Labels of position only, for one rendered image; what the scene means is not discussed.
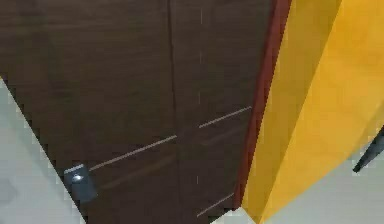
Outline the dark brown wooden cupboard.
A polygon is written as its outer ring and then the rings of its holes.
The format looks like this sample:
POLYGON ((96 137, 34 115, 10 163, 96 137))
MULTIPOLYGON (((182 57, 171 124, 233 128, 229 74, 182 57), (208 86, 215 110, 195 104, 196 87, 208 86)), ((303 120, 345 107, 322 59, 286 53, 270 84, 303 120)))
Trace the dark brown wooden cupboard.
POLYGON ((0 0, 0 110, 86 224, 211 224, 239 203, 291 1, 0 0))

